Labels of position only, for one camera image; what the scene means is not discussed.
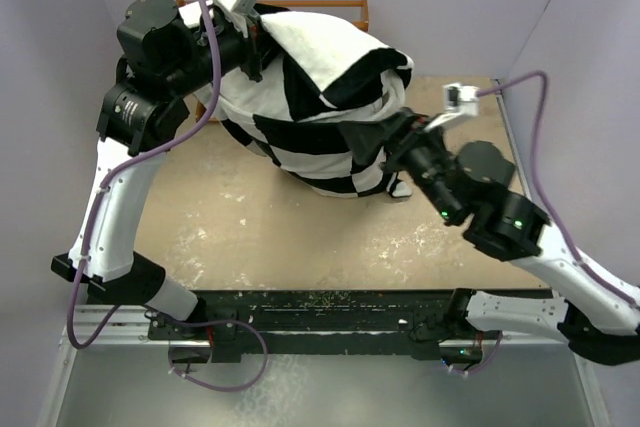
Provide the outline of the black white checkered pillowcase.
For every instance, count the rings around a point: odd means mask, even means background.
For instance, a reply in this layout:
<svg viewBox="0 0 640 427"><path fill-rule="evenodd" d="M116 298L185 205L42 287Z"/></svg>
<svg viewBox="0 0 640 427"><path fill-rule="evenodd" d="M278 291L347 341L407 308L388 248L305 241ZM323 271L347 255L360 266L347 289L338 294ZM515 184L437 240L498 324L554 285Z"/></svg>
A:
<svg viewBox="0 0 640 427"><path fill-rule="evenodd" d="M275 56L259 82L238 68L224 74L214 118L320 195L410 197L406 182L382 171L386 150L358 164L338 125L384 120L404 107L413 59L340 17L264 3L256 10Z"/></svg>

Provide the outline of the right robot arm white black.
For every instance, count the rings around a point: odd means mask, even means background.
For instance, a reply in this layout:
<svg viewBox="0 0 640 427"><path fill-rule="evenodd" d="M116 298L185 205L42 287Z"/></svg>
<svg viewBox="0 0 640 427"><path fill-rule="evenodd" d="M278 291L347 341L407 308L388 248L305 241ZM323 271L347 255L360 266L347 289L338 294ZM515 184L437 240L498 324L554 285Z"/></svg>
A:
<svg viewBox="0 0 640 427"><path fill-rule="evenodd" d="M510 182L515 166L487 141L472 141L455 154L431 118L402 109L386 120L383 146L388 170L409 174L448 226L484 255L521 268L556 291L549 298L500 296L465 290L445 313L456 338L474 331L512 331L557 340L575 354L606 366L639 358L638 288L618 292L584 272L559 226Z"/></svg>

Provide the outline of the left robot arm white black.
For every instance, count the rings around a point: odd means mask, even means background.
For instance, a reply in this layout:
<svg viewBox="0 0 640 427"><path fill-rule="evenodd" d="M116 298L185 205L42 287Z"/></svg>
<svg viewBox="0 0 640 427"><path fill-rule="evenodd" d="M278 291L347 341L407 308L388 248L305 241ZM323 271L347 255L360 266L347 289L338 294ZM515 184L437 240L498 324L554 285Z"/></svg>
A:
<svg viewBox="0 0 640 427"><path fill-rule="evenodd" d="M51 269L102 303L151 307L194 339L206 325L202 301L134 243L153 179L189 115L184 99L213 81L209 40L198 5L174 0L133 2L117 39L123 55L98 117L93 192L74 245Z"/></svg>

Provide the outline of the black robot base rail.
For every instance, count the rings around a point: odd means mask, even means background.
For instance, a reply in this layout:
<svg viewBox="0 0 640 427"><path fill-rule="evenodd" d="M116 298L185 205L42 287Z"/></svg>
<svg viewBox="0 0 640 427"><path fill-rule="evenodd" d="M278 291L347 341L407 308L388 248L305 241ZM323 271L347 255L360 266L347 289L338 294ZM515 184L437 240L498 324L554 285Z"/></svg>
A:
<svg viewBox="0 0 640 427"><path fill-rule="evenodd" d="M495 332L463 317L468 290L202 291L215 327L182 328L150 315L149 336L188 361L237 363L243 355L409 356L480 364Z"/></svg>

